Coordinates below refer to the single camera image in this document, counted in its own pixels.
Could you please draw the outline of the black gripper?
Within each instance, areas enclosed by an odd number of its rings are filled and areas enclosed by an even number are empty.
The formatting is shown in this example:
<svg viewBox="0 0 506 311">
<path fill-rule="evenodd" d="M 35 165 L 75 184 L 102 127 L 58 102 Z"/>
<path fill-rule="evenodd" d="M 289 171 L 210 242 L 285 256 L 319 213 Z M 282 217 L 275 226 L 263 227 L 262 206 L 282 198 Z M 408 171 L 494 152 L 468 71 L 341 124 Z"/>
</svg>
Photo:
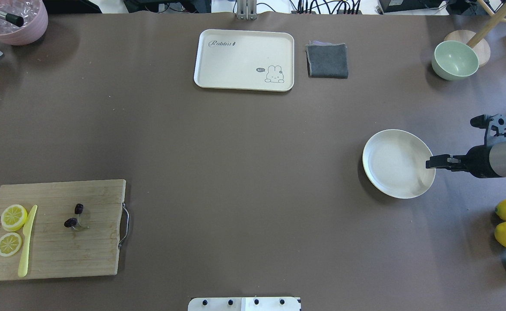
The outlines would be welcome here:
<svg viewBox="0 0 506 311">
<path fill-rule="evenodd" d="M 490 147 L 480 145 L 472 147 L 465 155 L 434 155 L 425 162 L 425 168 L 464 171 L 477 178 L 492 178 L 493 169 L 490 167 L 489 154 Z"/>
</svg>

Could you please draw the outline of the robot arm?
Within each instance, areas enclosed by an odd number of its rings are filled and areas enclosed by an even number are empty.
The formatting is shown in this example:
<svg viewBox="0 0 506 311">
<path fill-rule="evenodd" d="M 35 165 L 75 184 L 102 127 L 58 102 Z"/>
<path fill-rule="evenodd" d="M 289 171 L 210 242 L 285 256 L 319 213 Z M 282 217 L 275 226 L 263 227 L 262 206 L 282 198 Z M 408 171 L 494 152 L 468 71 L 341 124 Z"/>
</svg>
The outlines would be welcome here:
<svg viewBox="0 0 506 311">
<path fill-rule="evenodd" d="M 476 178 L 506 178 L 506 140 L 472 147 L 464 155 L 431 156 L 425 168 L 464 171 Z"/>
</svg>

